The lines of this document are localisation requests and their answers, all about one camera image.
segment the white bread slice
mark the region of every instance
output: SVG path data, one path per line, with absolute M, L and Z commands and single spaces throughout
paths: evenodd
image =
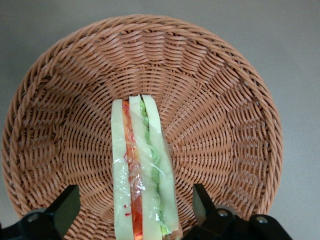
M 143 239 L 161 240 L 162 233 L 159 222 L 160 198 L 156 190 L 156 185 L 152 180 L 151 170 L 152 154 L 151 148 L 145 139 L 146 127 L 143 123 L 143 116 L 140 109 L 141 97 L 130 96 L 129 108 L 136 147 L 138 149 L 140 166 L 142 171 L 142 229 Z
M 124 159 L 127 148 L 121 99 L 112 103 L 111 133 L 115 237 L 117 240 L 134 240 L 132 215 L 126 216 L 131 213 L 131 194 L 129 168 Z
M 182 234 L 175 194 L 175 178 L 169 153 L 166 150 L 160 117 L 155 100 L 150 95 L 142 95 L 147 116 L 149 118 L 150 141 L 160 156 L 160 199 L 164 206 L 163 222 L 169 225 L 172 232 Z

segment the sandwich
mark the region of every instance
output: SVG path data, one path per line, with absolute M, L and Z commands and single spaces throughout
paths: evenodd
M 112 102 L 112 177 L 117 240 L 179 240 L 175 178 L 156 102 Z

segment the gray table surface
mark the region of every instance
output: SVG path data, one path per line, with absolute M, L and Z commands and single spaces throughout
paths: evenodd
M 281 183 L 269 214 L 293 239 L 319 239 L 319 0 L 0 0 L 0 129 L 19 83 L 41 53 L 90 23 L 131 14 L 204 27 L 256 68 L 279 111 L 284 141 Z M 6 227 L 17 220 L 1 178 L 0 222 Z

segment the screw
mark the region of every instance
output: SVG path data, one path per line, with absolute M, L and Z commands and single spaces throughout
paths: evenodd
M 267 224 L 268 220 L 264 216 L 257 216 L 256 220 L 261 224 Z
M 28 222 L 28 223 L 31 223 L 31 222 L 33 222 L 34 220 L 37 220 L 38 217 L 39 217 L 39 214 L 38 214 L 38 213 L 32 214 L 31 216 L 29 216 L 29 217 L 27 218 L 27 222 Z
M 226 210 L 223 210 L 223 209 L 220 209 L 219 211 L 218 211 L 218 214 L 221 216 L 221 217 L 226 217 L 226 216 L 228 216 L 228 213 L 227 213 L 227 211 Z

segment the wicker weave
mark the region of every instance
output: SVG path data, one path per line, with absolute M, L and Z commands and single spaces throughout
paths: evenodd
M 239 216 L 267 213 L 279 185 L 282 136 L 265 83 L 230 44 L 190 23 L 131 15 L 86 26 L 32 65 L 7 114 L 9 197 L 22 216 L 78 184 L 81 211 L 65 239 L 113 239 L 111 104 L 149 94 L 172 148 L 183 230 L 192 185 Z

